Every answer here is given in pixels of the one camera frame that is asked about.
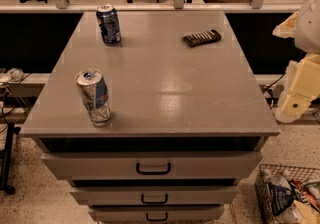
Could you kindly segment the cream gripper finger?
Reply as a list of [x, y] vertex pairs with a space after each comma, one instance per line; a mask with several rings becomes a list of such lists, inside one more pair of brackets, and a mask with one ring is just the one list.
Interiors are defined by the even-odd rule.
[[311, 98], [302, 95], [282, 93], [274, 110], [274, 116], [277, 121], [282, 123], [292, 123], [298, 120], [309, 108], [311, 101]]

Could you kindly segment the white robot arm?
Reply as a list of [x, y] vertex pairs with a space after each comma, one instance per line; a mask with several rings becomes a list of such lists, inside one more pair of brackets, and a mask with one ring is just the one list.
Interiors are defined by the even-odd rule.
[[291, 123], [320, 96], [320, 0], [305, 0], [300, 10], [279, 24], [272, 34], [293, 38], [295, 46], [306, 53], [299, 62], [289, 62], [284, 89], [274, 111], [277, 121]]

